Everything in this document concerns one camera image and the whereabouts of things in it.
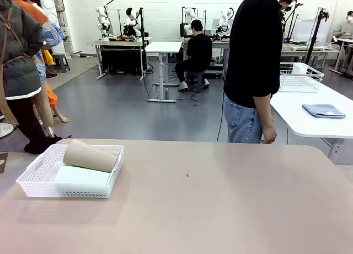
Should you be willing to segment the person's right hand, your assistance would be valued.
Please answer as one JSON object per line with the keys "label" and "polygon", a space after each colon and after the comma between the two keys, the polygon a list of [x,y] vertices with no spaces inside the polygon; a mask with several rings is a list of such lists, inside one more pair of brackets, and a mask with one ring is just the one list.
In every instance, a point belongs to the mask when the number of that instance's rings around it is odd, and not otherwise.
{"label": "person's right hand", "polygon": [[262,144],[272,144],[277,137],[277,133],[273,125],[263,126],[263,137],[261,138]]}

